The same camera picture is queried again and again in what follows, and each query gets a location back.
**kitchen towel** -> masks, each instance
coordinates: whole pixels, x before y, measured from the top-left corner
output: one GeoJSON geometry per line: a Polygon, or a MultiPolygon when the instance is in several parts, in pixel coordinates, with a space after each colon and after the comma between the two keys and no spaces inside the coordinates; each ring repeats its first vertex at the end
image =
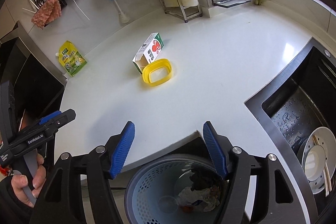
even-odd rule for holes
{"type": "Polygon", "coordinates": [[[61,5],[58,0],[46,0],[32,17],[31,22],[43,29],[44,26],[61,16],[61,5]]]}

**white bowl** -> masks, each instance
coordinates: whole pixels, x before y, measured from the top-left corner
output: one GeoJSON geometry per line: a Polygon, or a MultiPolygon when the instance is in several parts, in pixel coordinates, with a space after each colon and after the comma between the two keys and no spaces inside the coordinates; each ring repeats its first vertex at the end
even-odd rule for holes
{"type": "Polygon", "coordinates": [[[324,169],[326,152],[320,145],[314,145],[304,159],[303,169],[309,181],[317,180],[324,169]]]}
{"type": "MultiPolygon", "coordinates": [[[[320,145],[324,148],[326,163],[328,165],[330,177],[335,172],[336,168],[336,139],[332,131],[327,127],[316,128],[313,133],[308,137],[308,139],[301,145],[298,158],[302,164],[302,168],[305,169],[303,165],[303,160],[306,158],[309,150],[315,145],[313,141],[313,135],[319,140],[320,145]]],[[[315,181],[309,181],[309,185],[314,195],[320,193],[324,190],[324,175],[323,173],[315,181]]]]}

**juice box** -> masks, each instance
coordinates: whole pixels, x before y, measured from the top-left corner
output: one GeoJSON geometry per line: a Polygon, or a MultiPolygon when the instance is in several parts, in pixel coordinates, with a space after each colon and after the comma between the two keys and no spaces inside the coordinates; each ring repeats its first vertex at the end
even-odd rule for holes
{"type": "Polygon", "coordinates": [[[158,32],[152,33],[149,38],[147,38],[132,60],[141,74],[142,70],[148,64],[155,61],[163,46],[162,39],[158,32]]]}

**black sink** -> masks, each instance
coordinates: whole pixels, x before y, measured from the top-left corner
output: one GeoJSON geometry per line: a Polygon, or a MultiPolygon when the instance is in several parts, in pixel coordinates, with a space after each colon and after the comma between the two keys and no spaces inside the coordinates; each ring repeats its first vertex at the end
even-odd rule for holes
{"type": "Polygon", "coordinates": [[[312,38],[269,84],[245,102],[292,171],[314,223],[335,211],[336,190],[313,195],[296,158],[303,141],[318,127],[336,133],[336,59],[312,38]]]}

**paper towel holder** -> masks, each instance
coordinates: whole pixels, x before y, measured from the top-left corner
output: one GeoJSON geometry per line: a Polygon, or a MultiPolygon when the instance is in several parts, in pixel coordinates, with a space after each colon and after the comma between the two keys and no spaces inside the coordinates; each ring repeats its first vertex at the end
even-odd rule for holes
{"type": "Polygon", "coordinates": [[[183,7],[181,0],[176,0],[179,7],[166,7],[164,0],[160,0],[162,8],[166,14],[170,14],[176,17],[179,17],[184,20],[185,23],[188,23],[189,19],[192,19],[196,16],[203,16],[201,7],[199,4],[197,6],[183,7]]]}

